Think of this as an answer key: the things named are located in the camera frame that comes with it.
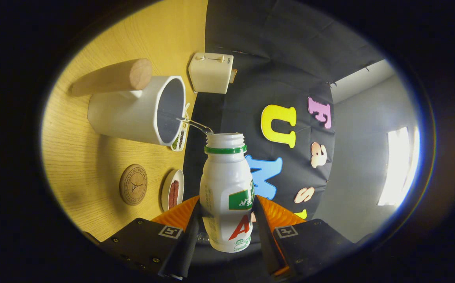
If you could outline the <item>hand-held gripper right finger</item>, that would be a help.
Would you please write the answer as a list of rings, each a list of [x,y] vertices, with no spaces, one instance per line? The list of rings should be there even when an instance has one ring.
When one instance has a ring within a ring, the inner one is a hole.
[[[325,221],[305,221],[259,195],[254,199],[253,210],[263,259],[276,281],[300,280],[317,274],[356,248]]]

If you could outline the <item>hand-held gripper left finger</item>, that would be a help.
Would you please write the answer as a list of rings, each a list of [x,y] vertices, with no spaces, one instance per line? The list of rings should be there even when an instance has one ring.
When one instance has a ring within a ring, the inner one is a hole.
[[[138,217],[106,240],[94,239],[94,243],[131,269],[180,281],[188,276],[201,211],[196,196],[152,220]]]

